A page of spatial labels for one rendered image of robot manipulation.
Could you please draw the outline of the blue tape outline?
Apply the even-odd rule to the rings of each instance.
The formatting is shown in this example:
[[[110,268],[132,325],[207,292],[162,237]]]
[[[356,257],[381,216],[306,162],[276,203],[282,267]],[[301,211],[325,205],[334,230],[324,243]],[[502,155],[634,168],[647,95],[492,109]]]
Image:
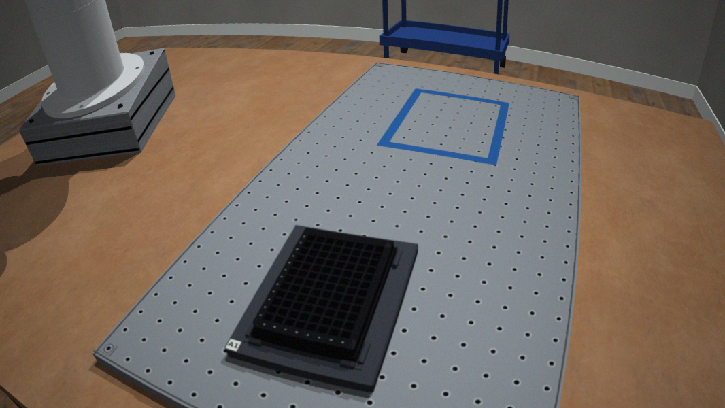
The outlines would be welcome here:
[[[482,101],[487,103],[494,103],[499,104],[499,116],[497,118],[494,135],[492,138],[492,143],[490,146],[490,151],[488,152],[488,158],[478,157],[478,156],[471,156],[467,154],[460,154],[456,152],[448,152],[443,150],[436,150],[435,148],[423,148],[419,146],[411,146],[401,143],[392,143],[390,140],[396,133],[397,129],[401,125],[402,121],[407,116],[408,112],[410,111],[411,107],[416,102],[417,98],[419,97],[420,93],[433,93],[434,95],[443,95],[448,97],[456,97],[461,99],[469,99],[474,101]],[[507,111],[508,111],[509,103],[502,102],[502,101],[495,101],[490,99],[483,99],[483,98],[477,98],[477,97],[470,97],[470,96],[464,96],[464,95],[457,95],[456,93],[446,93],[446,92],[437,92],[432,90],[422,90],[422,89],[415,89],[411,96],[406,101],[405,105],[402,107],[401,111],[397,114],[396,118],[393,120],[392,124],[389,126],[387,131],[384,133],[383,137],[380,139],[380,142],[377,144],[377,146],[385,146],[389,148],[402,148],[402,150],[411,150],[415,152],[423,152],[428,154],[436,154],[440,156],[447,156],[452,158],[459,158],[464,160],[471,160],[479,163],[486,163],[491,165],[496,165],[497,160],[499,157],[499,148],[501,147],[501,141],[503,137],[503,131],[505,128],[505,121],[507,117]]]

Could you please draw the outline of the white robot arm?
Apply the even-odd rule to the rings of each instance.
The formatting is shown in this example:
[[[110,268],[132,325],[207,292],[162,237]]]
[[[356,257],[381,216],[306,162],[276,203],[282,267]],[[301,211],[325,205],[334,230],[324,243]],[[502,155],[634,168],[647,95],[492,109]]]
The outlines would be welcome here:
[[[24,0],[54,82],[41,106],[53,118],[82,116],[114,102],[144,74],[120,53],[105,0]]]

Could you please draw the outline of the grey perforated breadboard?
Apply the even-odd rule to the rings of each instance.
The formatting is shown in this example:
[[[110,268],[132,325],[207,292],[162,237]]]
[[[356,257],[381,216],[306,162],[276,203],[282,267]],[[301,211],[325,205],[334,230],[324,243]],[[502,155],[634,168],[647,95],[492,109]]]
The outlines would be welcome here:
[[[497,164],[377,146],[416,88],[509,103]],[[499,107],[421,92],[390,142],[488,158]],[[375,63],[92,354],[177,408],[559,408],[580,214],[580,96]],[[418,244],[373,393],[226,352],[295,225]]]

